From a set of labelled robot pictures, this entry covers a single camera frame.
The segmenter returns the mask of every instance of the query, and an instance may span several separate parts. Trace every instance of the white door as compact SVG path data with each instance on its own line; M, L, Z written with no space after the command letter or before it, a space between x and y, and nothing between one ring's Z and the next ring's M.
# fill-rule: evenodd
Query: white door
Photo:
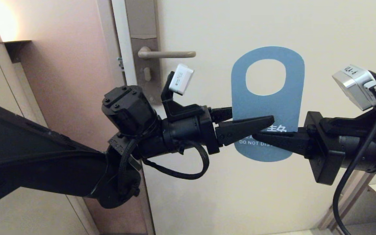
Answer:
M0 106L18 115L23 112L0 64ZM89 234L66 195L19 188L0 200L0 234Z
M301 126L307 111L319 111L325 117L360 115L331 75L350 63L376 72L376 1L157 0L157 18L162 51L197 52L195 58L161 60L164 80L178 63L195 70L185 95L175 97L183 105L231 106L234 63L264 46L287 47L304 59ZM284 79L271 66L259 68L248 72L256 85L264 83L257 80L260 77L278 84ZM186 173L201 168L194 150L153 161ZM257 162L242 156L233 145L210 156L209 170L198 180L173 178L148 166L144 172L159 235L310 229L327 212L343 174L341 170L333 186L318 184L302 156Z

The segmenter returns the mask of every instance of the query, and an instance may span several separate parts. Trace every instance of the door handle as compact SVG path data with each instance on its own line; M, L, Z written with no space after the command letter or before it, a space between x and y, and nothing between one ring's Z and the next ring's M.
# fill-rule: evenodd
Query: door handle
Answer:
M197 55L196 52L152 52L152 50L143 46L137 55L143 59L150 58L193 58Z

